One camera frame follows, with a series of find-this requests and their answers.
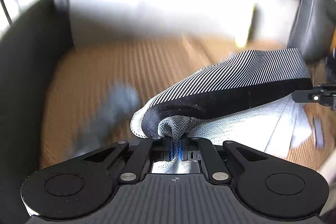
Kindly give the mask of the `woven bamboo seat mat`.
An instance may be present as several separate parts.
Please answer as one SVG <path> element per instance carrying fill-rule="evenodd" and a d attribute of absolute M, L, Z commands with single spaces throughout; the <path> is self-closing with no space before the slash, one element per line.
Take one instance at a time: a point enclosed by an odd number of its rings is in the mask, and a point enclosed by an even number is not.
<path fill-rule="evenodd" d="M 175 37 L 87 46 L 70 50 L 57 64 L 43 115 L 41 167 L 66 159 L 79 132 L 98 114 L 116 83 L 134 87 L 140 103 L 197 70 L 239 54 L 232 41 L 220 37 Z M 237 133 L 226 123 L 210 140 L 234 140 L 296 164 L 319 169 L 332 153 L 333 115 L 316 104 L 282 111 L 271 132 Z"/>

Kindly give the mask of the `dark leather cushion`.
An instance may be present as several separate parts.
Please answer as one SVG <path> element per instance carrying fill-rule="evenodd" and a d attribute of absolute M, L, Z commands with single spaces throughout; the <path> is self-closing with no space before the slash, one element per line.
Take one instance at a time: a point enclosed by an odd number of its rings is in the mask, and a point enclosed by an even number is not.
<path fill-rule="evenodd" d="M 301 52 L 306 63 L 315 63 L 329 52 L 335 31 L 335 0 L 300 0 L 288 47 Z"/>

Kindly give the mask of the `dark grey knit garment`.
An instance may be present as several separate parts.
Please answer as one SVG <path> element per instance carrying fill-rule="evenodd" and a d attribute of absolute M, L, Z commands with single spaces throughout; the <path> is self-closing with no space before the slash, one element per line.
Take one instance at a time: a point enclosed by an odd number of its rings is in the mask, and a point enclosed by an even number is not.
<path fill-rule="evenodd" d="M 68 158 L 72 159 L 103 147 L 109 134 L 138 110 L 141 100 L 136 88 L 115 83 L 110 86 L 106 99 L 77 132 Z"/>

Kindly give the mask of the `light grey herringbone shirt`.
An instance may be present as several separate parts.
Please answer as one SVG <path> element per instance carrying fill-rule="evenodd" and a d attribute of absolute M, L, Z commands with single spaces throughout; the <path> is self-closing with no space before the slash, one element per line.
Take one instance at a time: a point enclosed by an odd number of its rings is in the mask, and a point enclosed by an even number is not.
<path fill-rule="evenodd" d="M 130 122 L 137 137 L 171 137 L 173 157 L 154 173 L 189 173 L 182 160 L 183 136 L 232 140 L 285 158 L 311 134 L 309 120 L 292 93 L 311 89 L 298 49 L 248 50 L 206 66 L 151 98 Z"/>

